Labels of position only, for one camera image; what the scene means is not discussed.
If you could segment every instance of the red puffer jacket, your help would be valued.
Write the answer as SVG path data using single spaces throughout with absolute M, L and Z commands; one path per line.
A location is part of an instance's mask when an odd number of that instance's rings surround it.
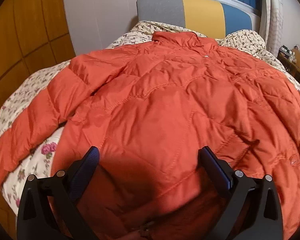
M 223 204 L 197 167 L 205 145 L 247 176 L 273 176 L 285 239 L 300 224 L 300 94 L 251 55 L 156 32 L 74 58 L 1 136 L 0 184 L 64 121 L 52 174 L 99 148 L 78 208 L 102 239 L 139 239 L 152 220 L 153 240 L 201 239 Z

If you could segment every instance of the headboard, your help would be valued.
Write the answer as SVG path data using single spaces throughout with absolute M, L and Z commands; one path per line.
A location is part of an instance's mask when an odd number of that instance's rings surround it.
M 215 0 L 137 0 L 140 21 L 163 22 L 222 39 L 252 30 L 249 14 Z
M 0 107 L 33 72 L 75 57 L 63 0 L 0 6 Z

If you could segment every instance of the bed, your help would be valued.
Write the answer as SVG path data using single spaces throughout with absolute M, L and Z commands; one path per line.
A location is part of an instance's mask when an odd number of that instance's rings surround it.
M 202 33 L 200 33 L 197 31 L 198 29 L 196 29 L 195 24 L 189 24 L 189 17 L 183 20 L 181 18 L 167 20 L 167 15 L 164 14 L 165 10 L 161 11 L 159 14 L 158 11 L 154 13 L 153 11 L 145 12 L 144 10 L 144 6 L 146 6 L 147 8 L 152 8 L 152 10 L 155 11 L 156 8 L 159 8 L 160 4 L 163 2 L 165 4 L 169 3 L 166 0 L 139 0 L 138 14 L 140 15 L 141 21 L 137 23 L 130 32 L 110 44 L 107 49 L 117 48 L 126 44 L 137 44 L 151 41 L 152 34 L 155 31 L 174 33 L 195 32 L 199 37 L 206 37 L 205 34 L 210 33 L 209 36 L 216 38 L 220 46 L 231 47 L 246 52 L 281 71 L 300 92 L 300 84 L 290 74 L 288 74 L 283 65 L 266 50 L 266 45 L 263 39 L 256 32 L 251 30 L 251 22 L 249 23 L 248 21 L 245 21 L 247 29 L 242 30 L 244 27 L 239 25 L 236 27 L 238 30 L 236 30 L 232 20 L 224 15 L 227 20 L 223 21 L 224 25 L 220 25 L 220 30 L 218 30 L 217 33 L 215 33 L 215 28 L 212 25 L 207 26 L 207 24 L 204 25 L 206 31 L 202 30 L 202 25 L 200 25 L 199 29 L 202 31 Z M 247 19 L 247 14 L 241 15 L 243 18 Z M 151 19 L 168 23 L 150 21 Z M 187 29 L 186 27 L 189 26 L 194 26 L 194 29 Z M 32 99 L 38 95 L 40 91 L 45 89 L 49 82 L 62 69 L 67 67 L 69 63 L 70 61 L 65 61 L 53 67 L 45 68 L 33 73 L 5 101 L 0 109 L 0 136 L 11 126 L 16 117 L 30 104 Z M 41 145 L 33 149 L 31 154 L 20 163 L 15 171 L 8 175 L 5 182 L 2 184 L 2 195 L 15 214 L 18 214 L 20 197 L 27 176 L 30 174 L 35 174 L 38 178 L 50 176 L 54 153 L 62 132 L 63 126 L 61 125 L 50 137 L 46 138 Z

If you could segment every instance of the metal pin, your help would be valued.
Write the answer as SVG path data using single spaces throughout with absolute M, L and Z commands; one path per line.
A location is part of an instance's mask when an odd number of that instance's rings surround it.
M 243 172 L 242 171 L 235 171 L 235 173 L 234 173 L 237 177 L 239 177 L 239 178 L 241 178 L 241 177 L 243 177 Z
M 66 174 L 65 171 L 62 170 L 57 172 L 58 177 L 63 177 L 65 174 Z
M 267 181 L 272 181 L 272 177 L 270 175 L 266 175 L 266 180 Z
M 33 181 L 34 178 L 35 178 L 35 176 L 34 176 L 33 174 L 31 174 L 31 175 L 28 176 L 28 180 L 29 180 L 29 181 Z

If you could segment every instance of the white wall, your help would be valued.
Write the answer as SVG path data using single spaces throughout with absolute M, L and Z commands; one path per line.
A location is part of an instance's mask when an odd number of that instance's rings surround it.
M 137 0 L 64 0 L 76 55 L 104 49 L 137 22 Z
M 282 45 L 293 49 L 300 45 L 300 3 L 297 0 L 283 0 Z

